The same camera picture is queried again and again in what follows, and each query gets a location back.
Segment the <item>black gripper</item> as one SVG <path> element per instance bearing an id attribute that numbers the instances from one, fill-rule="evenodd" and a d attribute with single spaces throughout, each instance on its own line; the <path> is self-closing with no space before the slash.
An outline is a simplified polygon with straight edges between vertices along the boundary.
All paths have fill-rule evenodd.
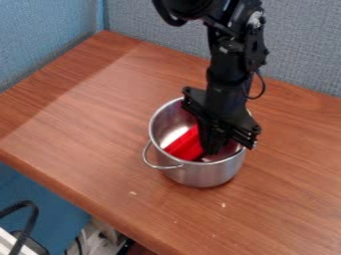
<path id="1" fill-rule="evenodd" d="M 194 116 L 206 154 L 218 154 L 232 140 L 254 149 L 261 126 L 246 108 L 251 79 L 236 84 L 210 83 L 204 90 L 183 87 L 180 106 Z"/>

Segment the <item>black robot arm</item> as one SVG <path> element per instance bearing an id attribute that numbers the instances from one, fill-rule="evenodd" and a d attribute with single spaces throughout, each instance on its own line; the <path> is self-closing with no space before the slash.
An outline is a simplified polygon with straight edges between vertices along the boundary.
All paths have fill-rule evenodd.
<path id="1" fill-rule="evenodd" d="M 200 21 L 206 27 L 210 63 L 206 88 L 182 89 L 182 108 L 195 117 L 198 137 L 207 154 L 219 153 L 230 142 L 254 148 L 261 125 L 246 103 L 253 79 L 266 64 L 266 19 L 261 0 L 152 0 L 164 22 L 180 27 Z"/>

